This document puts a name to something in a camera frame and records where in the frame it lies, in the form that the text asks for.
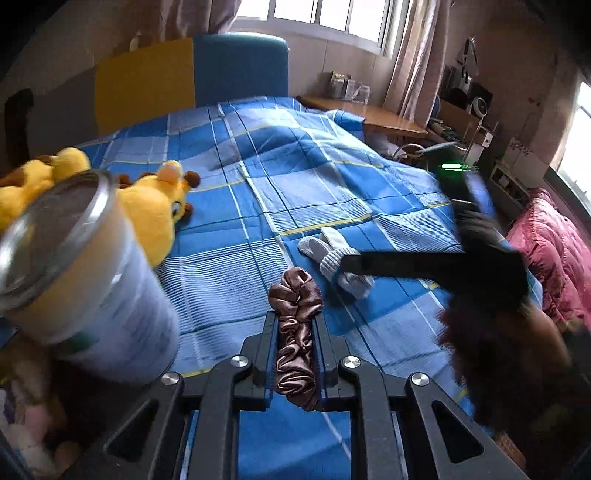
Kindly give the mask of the person right hand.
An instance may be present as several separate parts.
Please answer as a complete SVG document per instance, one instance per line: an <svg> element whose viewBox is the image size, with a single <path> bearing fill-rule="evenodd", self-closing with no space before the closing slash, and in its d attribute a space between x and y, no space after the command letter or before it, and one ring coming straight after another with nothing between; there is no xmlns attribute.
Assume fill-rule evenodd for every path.
<svg viewBox="0 0 591 480"><path fill-rule="evenodd" d="M501 311L454 296L441 321L439 345L450 353L479 423L530 427L576 397L576 371L561 332L532 303Z"/></svg>

